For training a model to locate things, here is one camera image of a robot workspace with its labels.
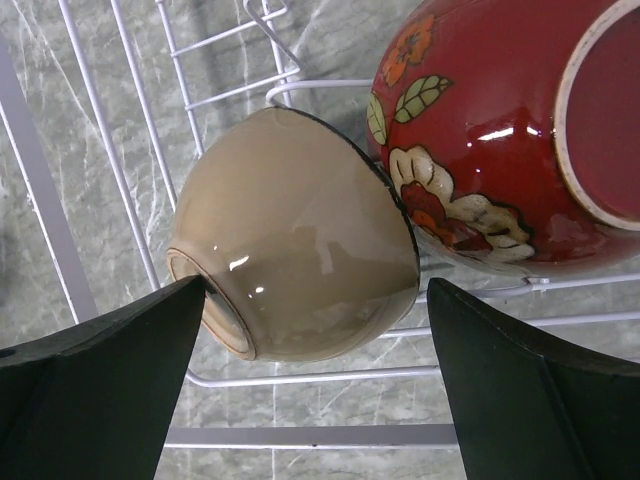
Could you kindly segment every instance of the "marble surface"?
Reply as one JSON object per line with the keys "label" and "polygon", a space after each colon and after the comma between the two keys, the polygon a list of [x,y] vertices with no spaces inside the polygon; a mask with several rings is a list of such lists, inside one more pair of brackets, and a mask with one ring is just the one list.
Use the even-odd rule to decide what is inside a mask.
{"label": "marble surface", "polygon": [[[110,2],[71,2],[87,59],[108,114],[158,275],[168,281],[164,253],[172,211],[147,134]],[[166,7],[178,47],[248,21],[240,0],[173,0]],[[386,43],[419,0],[297,0],[275,21],[304,64],[300,78],[368,78]],[[122,2],[151,110],[177,191],[197,158],[183,98],[153,0]],[[100,312],[151,290],[128,226],[80,70],[57,2],[0,2],[7,38]],[[258,29],[245,30],[181,57],[192,101],[275,72],[271,46]],[[205,146],[265,104],[266,88],[196,110]],[[297,92],[298,108],[320,115],[362,144],[366,89]],[[504,285],[468,269],[424,259],[427,274],[481,288]],[[640,261],[612,272],[640,270]],[[639,308],[637,284],[540,292],[494,301],[521,318]],[[428,324],[416,305],[400,326]],[[0,348],[72,325],[56,272],[32,211],[24,181],[0,128]],[[606,353],[638,357],[640,322],[550,328],[563,338]],[[313,365],[246,363],[231,358],[201,332],[193,369],[210,378],[432,365],[430,338],[380,339],[358,351]],[[184,385],[176,426],[365,425],[450,421],[439,377],[332,382],[318,385],[207,390]],[[457,451],[296,452],[165,450],[157,478],[205,479],[463,479]]]}

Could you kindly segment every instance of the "painted green leaf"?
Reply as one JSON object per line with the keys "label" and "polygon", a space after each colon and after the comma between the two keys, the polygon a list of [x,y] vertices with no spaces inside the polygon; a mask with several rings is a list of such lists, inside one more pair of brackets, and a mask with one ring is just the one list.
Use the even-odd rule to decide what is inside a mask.
{"label": "painted green leaf", "polygon": [[375,141],[380,145],[385,145],[387,143],[387,129],[384,122],[384,112],[380,100],[373,93],[369,97],[369,106],[367,107],[367,124]]}
{"label": "painted green leaf", "polygon": [[429,108],[453,82],[440,75],[419,78],[400,96],[395,120],[407,123]]}

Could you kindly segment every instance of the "brown ceramic bowl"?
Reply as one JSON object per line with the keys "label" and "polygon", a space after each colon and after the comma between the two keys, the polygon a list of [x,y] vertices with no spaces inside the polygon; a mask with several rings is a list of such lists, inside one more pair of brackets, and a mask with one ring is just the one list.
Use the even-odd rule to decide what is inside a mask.
{"label": "brown ceramic bowl", "polygon": [[246,360],[343,354],[401,319],[419,286],[390,183],[329,125],[280,107],[236,125],[197,163],[167,259],[174,279],[207,279],[203,322]]}

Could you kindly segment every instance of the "dish rack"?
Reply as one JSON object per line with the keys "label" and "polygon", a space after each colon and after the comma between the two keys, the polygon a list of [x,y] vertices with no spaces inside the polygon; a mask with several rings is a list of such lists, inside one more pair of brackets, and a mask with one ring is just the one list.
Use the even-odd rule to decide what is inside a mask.
{"label": "dish rack", "polygon": [[[116,179],[122,201],[133,231],[137,247],[142,258],[149,283],[153,289],[160,288],[160,282],[151,260],[149,245],[146,243],[140,220],[134,208],[131,191],[121,166],[121,159],[114,146],[112,132],[103,112],[100,95],[97,92],[90,66],[85,58],[75,19],[68,0],[58,0],[60,9],[69,33],[71,44],[82,72],[82,77],[89,94],[98,123],[104,147],[106,149],[113,175]],[[212,105],[225,98],[250,90],[272,86],[266,94],[270,103],[292,106],[290,93],[301,89],[326,88],[366,88],[372,84],[371,79],[344,80],[303,80],[293,81],[292,77],[302,72],[301,62],[278,36],[273,27],[273,19],[287,15],[290,7],[280,1],[281,8],[272,9],[269,0],[243,0],[244,9],[251,18],[250,22],[238,25],[230,30],[218,33],[192,45],[179,48],[176,45],[171,19],[167,13],[164,0],[155,0],[160,13],[162,25],[166,33],[169,52],[175,67],[178,83],[182,92],[184,111],[191,131],[196,151],[204,152],[200,127],[194,111],[205,105]],[[261,11],[253,4],[260,3]],[[136,55],[130,41],[127,27],[123,20],[123,12],[119,0],[111,0],[111,6],[121,36],[122,44],[131,71],[132,79],[140,100],[140,106],[146,120],[148,134],[153,146],[155,160],[162,173],[167,195],[172,208],[176,207],[176,192],[171,175],[163,156],[162,145],[151,114],[145,87],[141,79]],[[247,29],[258,28],[265,34],[265,41],[271,43],[276,74],[262,80],[241,85],[237,88],[216,94],[202,100],[192,100],[188,92],[188,81],[181,67],[181,56],[206,45],[236,35]],[[37,141],[38,135],[27,108],[18,77],[15,74],[7,45],[0,36],[0,113],[9,133],[22,175],[27,185],[34,211],[38,217],[48,249],[50,251],[64,294],[76,323],[98,316],[94,297],[89,288],[85,271],[82,267],[78,251],[65,217],[62,204],[50,174],[44,152]],[[594,276],[581,279],[555,281],[549,279],[522,279],[513,286],[493,289],[474,290],[471,293],[480,298],[507,299],[519,295],[527,295],[536,291],[575,288],[593,285],[640,280],[640,273]],[[424,303],[422,294],[418,300]],[[619,313],[574,315],[549,317],[528,320],[536,326],[577,325],[595,322],[615,322],[623,320],[640,320],[640,311]],[[402,328],[385,333],[381,338],[404,338],[429,336],[429,327]],[[187,379],[202,388],[225,388],[258,385],[304,384],[313,382],[332,382],[344,380],[367,380],[397,377],[421,377],[440,375],[439,368],[432,365],[418,365],[405,368],[375,368],[369,370],[280,375],[257,378],[238,379],[206,379],[191,370]],[[168,448],[245,448],[245,449],[352,449],[352,448],[457,448],[453,425],[370,425],[350,427],[265,427],[265,428],[171,428],[166,440]]]}

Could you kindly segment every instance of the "flower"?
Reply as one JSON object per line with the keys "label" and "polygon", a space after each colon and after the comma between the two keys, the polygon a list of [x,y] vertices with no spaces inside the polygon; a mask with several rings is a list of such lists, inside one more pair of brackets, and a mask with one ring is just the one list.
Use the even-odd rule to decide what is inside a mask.
{"label": "flower", "polygon": [[419,65],[427,49],[431,46],[433,14],[419,18],[409,24],[400,34],[395,46],[382,65],[385,82],[393,87],[402,77],[407,65]]}
{"label": "flower", "polygon": [[447,250],[487,264],[534,255],[513,209],[478,194],[452,200],[453,178],[423,147],[392,150],[389,169],[411,219]]}

